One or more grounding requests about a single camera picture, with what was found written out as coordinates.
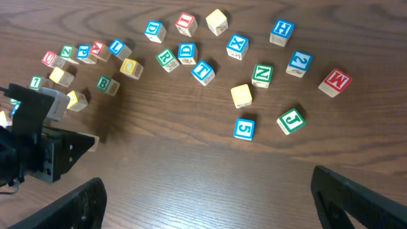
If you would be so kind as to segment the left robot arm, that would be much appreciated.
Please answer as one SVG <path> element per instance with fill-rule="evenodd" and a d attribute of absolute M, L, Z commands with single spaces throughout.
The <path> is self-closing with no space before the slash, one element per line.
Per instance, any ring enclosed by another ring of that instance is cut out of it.
<path fill-rule="evenodd" d="M 38 91 L 9 84 L 4 96 L 20 102 L 12 125 L 1 127 L 1 186 L 18 191 L 25 176 L 46 183 L 58 181 L 92 146 L 92 135 L 44 126 L 49 119 L 64 115 L 70 98 L 50 88 Z"/>

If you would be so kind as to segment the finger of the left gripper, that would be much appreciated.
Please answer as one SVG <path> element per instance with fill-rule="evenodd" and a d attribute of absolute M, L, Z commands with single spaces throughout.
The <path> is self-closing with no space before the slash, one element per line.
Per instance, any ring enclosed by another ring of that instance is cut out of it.
<path fill-rule="evenodd" d="M 69 136 L 69 168 L 95 145 L 95 136 L 75 132 Z"/>

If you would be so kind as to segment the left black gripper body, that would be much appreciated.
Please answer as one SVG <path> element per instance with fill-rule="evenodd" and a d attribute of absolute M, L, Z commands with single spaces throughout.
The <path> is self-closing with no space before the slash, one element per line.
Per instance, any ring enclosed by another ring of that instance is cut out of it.
<path fill-rule="evenodd" d="M 3 92 L 20 101 L 12 126 L 3 128 L 3 183 L 22 183 L 26 175 L 58 181 L 71 169 L 69 136 L 74 132 L 44 126 L 54 98 L 13 83 Z"/>

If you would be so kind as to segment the yellow O block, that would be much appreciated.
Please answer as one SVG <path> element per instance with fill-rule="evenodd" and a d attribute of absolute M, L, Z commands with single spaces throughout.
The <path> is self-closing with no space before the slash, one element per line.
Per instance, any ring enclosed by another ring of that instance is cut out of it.
<path fill-rule="evenodd" d="M 135 80 L 138 80 L 141 77 L 143 70 L 144 67 L 139 62 L 132 59 L 125 59 L 120 67 L 121 73 Z"/>

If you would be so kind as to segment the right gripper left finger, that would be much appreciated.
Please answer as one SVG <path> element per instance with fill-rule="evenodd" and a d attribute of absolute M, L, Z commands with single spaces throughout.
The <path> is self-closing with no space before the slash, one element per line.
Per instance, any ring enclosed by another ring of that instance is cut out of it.
<path fill-rule="evenodd" d="M 101 228 L 107 192 L 95 177 L 9 229 Z"/>

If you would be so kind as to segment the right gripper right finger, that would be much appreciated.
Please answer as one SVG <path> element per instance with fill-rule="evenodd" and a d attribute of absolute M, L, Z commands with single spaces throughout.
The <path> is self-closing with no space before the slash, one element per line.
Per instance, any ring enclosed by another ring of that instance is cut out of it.
<path fill-rule="evenodd" d="M 353 228 L 351 215 L 366 228 L 406 229 L 406 207 L 324 166 L 314 167 L 310 184 L 324 229 Z"/>

